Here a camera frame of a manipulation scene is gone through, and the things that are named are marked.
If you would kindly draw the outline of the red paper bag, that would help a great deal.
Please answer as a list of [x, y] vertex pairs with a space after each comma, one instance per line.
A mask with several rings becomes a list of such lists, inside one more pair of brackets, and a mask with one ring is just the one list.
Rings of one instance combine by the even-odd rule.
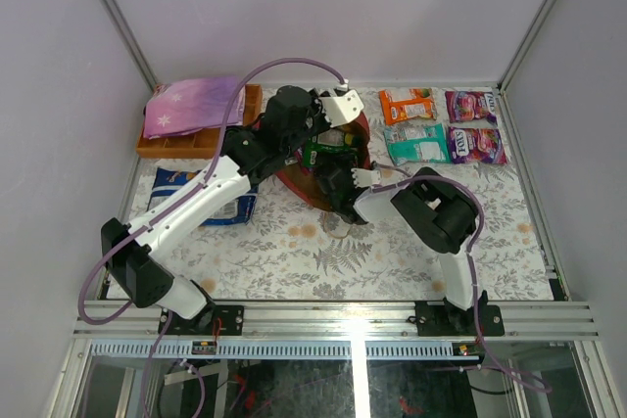
[[365, 115], [309, 140], [294, 154], [296, 161], [276, 177], [307, 205], [336, 212], [355, 222], [352, 203], [363, 191], [354, 182], [355, 169], [371, 169], [370, 129]]

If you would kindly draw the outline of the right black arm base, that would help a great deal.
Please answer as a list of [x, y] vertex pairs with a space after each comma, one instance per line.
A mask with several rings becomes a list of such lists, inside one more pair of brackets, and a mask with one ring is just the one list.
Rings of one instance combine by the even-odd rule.
[[[466, 310], [453, 306], [447, 299], [441, 302], [414, 303], [414, 323], [417, 334], [423, 337], [477, 336], [474, 322], [474, 303]], [[500, 308], [489, 301], [482, 291], [478, 298], [478, 318], [484, 337], [503, 337], [505, 326]]]

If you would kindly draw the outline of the blue Doritos chip bag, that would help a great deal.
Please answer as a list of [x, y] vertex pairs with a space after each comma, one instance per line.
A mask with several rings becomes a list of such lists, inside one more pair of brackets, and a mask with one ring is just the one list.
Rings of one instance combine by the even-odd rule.
[[[191, 182], [196, 172], [157, 169], [148, 211], [158, 212], [167, 199]], [[194, 197], [170, 215], [170, 222], [184, 222], [186, 225], [199, 222], [200, 226], [233, 225], [247, 223], [256, 205], [258, 188], [252, 187], [245, 193], [235, 195], [234, 188], [226, 191], [210, 184], [211, 193]]]

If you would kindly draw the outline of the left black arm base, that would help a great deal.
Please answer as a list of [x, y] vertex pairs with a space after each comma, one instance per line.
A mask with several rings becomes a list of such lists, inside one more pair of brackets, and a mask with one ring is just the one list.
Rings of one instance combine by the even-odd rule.
[[162, 310], [159, 332], [176, 336], [211, 336], [234, 337], [241, 336], [244, 326], [245, 307], [242, 304], [227, 303], [215, 304], [211, 302], [197, 316], [184, 319], [173, 315], [169, 325], [166, 325], [168, 315]]

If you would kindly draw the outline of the teal candy bag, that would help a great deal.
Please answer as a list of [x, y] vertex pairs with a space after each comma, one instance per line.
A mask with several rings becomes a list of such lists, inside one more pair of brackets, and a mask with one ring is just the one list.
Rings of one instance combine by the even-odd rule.
[[445, 129], [434, 125], [386, 127], [383, 132], [388, 154], [396, 166], [405, 163], [449, 163]]

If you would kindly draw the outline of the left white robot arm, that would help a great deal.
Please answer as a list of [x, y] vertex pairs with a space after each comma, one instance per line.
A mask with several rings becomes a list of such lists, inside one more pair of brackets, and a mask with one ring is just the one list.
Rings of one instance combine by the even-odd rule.
[[248, 193], [281, 170], [288, 157], [336, 124], [336, 97], [283, 86], [253, 124], [226, 129], [221, 149], [209, 167], [151, 209], [140, 222], [116, 218], [101, 228], [107, 267], [131, 304], [160, 305], [180, 316], [193, 334], [208, 332], [215, 321], [211, 301], [196, 283], [176, 276], [158, 257], [199, 227], [225, 204]]

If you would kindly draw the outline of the green snack packet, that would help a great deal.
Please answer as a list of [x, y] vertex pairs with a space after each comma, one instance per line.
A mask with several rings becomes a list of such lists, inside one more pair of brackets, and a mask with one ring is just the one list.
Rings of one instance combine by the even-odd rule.
[[302, 163], [305, 167], [314, 168], [322, 164], [328, 156], [355, 154], [361, 144], [362, 138], [358, 134], [341, 129], [329, 129], [307, 141], [303, 150]]

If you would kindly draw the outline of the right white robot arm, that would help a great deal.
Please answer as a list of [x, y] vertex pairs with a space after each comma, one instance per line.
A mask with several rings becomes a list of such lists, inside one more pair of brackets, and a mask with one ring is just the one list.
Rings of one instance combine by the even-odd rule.
[[[386, 168], [405, 178], [386, 184], [382, 176]], [[315, 170], [314, 181], [331, 210], [349, 224], [402, 218], [420, 241], [439, 255], [445, 300], [451, 305], [446, 312], [449, 327], [464, 335], [480, 325], [472, 247], [485, 215], [467, 188], [427, 166], [410, 175], [391, 165], [360, 168], [326, 163]]]

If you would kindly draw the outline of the orange Fox's candy bag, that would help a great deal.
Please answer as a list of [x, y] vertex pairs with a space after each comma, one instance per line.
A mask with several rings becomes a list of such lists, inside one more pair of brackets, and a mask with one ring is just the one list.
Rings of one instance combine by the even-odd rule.
[[384, 89], [379, 100], [388, 126], [413, 120], [437, 118], [437, 108], [431, 88]]

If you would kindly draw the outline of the white Fox's candy bag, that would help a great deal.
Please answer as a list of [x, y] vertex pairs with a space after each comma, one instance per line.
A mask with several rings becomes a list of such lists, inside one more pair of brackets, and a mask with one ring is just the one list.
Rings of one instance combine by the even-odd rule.
[[492, 92], [449, 90], [445, 92], [445, 99], [452, 123], [485, 119], [497, 124], [496, 100]]

